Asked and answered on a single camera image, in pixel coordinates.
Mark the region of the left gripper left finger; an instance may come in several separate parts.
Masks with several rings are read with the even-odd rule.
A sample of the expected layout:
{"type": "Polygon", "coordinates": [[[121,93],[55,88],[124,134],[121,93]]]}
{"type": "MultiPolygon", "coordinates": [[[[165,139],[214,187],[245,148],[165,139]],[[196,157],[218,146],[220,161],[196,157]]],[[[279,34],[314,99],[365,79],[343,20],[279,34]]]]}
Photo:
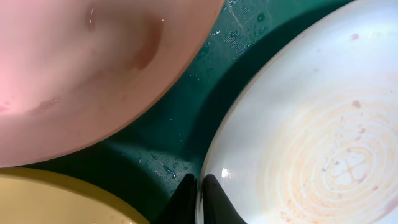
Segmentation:
{"type": "Polygon", "coordinates": [[[154,224],[195,224],[197,179],[186,174],[154,224]]]}

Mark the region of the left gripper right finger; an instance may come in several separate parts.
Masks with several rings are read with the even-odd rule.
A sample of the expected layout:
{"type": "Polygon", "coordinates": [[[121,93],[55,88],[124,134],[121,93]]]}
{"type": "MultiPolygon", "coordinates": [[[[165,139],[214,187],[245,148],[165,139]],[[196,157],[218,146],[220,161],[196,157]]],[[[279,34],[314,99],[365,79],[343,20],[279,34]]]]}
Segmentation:
{"type": "Polygon", "coordinates": [[[213,174],[203,180],[204,224],[246,224],[213,174]]]}

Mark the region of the light blue plate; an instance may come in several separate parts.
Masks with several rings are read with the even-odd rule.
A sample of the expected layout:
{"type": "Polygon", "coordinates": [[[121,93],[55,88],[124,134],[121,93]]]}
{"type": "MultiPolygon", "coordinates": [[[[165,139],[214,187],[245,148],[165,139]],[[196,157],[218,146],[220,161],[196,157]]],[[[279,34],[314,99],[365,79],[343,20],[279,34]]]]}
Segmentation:
{"type": "Polygon", "coordinates": [[[353,1],[248,83],[203,163],[246,223],[397,222],[397,0],[353,1]]]}

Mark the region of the yellow plate with stain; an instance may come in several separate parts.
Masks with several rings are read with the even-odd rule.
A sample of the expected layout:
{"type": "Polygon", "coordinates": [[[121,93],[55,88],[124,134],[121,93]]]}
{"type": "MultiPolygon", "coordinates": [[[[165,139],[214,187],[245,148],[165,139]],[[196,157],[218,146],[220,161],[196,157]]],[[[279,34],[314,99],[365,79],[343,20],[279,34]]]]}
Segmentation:
{"type": "Polygon", "coordinates": [[[1,169],[2,224],[148,222],[117,196],[80,179],[37,169],[1,169]]]}

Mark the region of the white plate with stain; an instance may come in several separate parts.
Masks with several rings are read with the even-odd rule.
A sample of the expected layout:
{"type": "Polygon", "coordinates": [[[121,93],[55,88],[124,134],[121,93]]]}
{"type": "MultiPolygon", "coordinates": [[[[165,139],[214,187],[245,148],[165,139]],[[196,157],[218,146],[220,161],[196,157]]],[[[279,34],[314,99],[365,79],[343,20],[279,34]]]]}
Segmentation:
{"type": "Polygon", "coordinates": [[[1,166],[64,156],[140,117],[222,0],[1,0],[1,166]]]}

